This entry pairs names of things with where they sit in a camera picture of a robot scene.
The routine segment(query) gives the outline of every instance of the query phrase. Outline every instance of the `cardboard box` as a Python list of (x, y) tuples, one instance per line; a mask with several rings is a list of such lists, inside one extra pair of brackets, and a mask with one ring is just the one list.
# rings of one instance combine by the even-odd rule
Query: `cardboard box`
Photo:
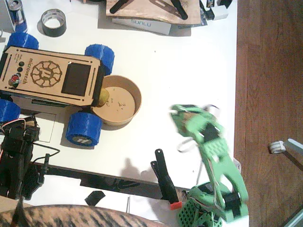
[[(9, 211), (9, 210), (14, 210), (17, 206), (18, 201), (17, 200), (12, 200), (3, 196), (0, 196), (0, 213)], [(23, 207), (31, 207), (31, 205), (27, 203), (23, 203)]]

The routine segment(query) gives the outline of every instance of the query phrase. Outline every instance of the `red button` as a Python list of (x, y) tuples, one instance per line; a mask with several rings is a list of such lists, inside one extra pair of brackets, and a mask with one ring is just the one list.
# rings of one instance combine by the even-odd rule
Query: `red button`
[(10, 80), (11, 82), (16, 82), (18, 79), (19, 79), (18, 75), (13, 75)]

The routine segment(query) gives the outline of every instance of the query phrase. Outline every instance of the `can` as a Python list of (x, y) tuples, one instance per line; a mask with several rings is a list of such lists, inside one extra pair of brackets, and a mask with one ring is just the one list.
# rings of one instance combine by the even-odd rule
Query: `can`
[(25, 20), (21, 0), (9, 0), (8, 5), (10, 18), (15, 26), (15, 32), (27, 32), (27, 21)]

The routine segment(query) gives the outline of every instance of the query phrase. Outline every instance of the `black screen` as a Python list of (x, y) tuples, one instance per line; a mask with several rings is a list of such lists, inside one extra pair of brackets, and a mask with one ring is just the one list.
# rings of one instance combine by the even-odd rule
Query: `black screen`
[(85, 96), (90, 67), (90, 65), (69, 63), (61, 92), (69, 95)]

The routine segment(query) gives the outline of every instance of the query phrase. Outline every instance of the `duct tape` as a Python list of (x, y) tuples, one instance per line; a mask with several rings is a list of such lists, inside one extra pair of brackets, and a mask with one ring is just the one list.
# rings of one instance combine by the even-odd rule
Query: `duct tape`
[[(48, 27), (46, 22), (51, 19), (57, 19), (60, 23), (58, 27)], [(59, 9), (49, 9), (41, 16), (42, 29), (45, 35), (50, 37), (58, 37), (66, 31), (66, 18), (65, 14)]]

